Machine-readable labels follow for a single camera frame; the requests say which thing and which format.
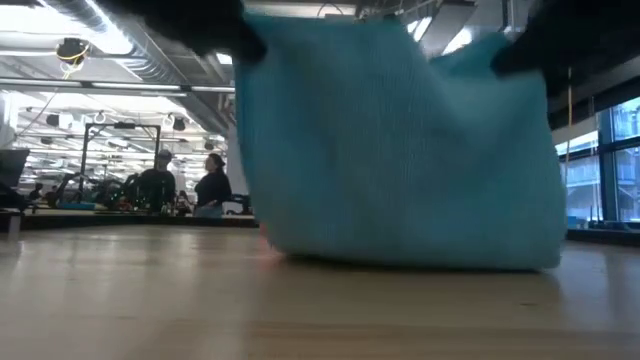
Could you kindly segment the teal microfiber towel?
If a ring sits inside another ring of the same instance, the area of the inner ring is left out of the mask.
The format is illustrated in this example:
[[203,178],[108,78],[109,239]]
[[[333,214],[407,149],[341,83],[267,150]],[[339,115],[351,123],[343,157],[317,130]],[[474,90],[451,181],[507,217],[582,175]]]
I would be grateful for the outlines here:
[[499,77],[502,34],[428,58],[394,20],[247,16],[235,62],[251,202],[288,255],[392,266],[556,267],[566,189],[538,72]]

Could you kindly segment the black background gantry frame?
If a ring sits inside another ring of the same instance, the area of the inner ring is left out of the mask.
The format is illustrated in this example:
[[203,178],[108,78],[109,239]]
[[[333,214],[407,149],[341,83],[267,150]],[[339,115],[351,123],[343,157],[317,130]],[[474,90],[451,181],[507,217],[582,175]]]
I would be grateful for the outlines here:
[[90,180],[90,177],[88,177],[86,174],[88,145],[95,137],[97,137],[106,128],[114,128],[118,130],[135,130],[137,128],[154,129],[155,134],[151,136],[151,140],[155,144],[153,168],[158,167],[159,152],[160,152],[160,136],[161,136],[161,127],[159,125],[136,124],[136,123],[124,122],[124,121],[119,121],[119,122],[110,123],[110,124],[96,123],[96,122],[86,123],[84,136],[83,136],[83,147],[81,151],[80,172],[78,173],[78,177],[80,179],[79,187],[78,187],[79,191],[83,191],[84,183]]

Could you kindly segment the black aluminium table frame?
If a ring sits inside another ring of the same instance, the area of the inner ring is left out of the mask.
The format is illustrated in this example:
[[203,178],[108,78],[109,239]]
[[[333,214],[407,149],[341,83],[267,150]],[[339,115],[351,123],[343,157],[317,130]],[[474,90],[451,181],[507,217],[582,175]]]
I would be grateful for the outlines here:
[[[130,215],[23,215],[21,230],[49,230],[92,226],[162,225],[192,227],[258,228],[250,218],[199,219],[191,217],[158,217]],[[640,231],[570,229],[569,241],[640,249]]]

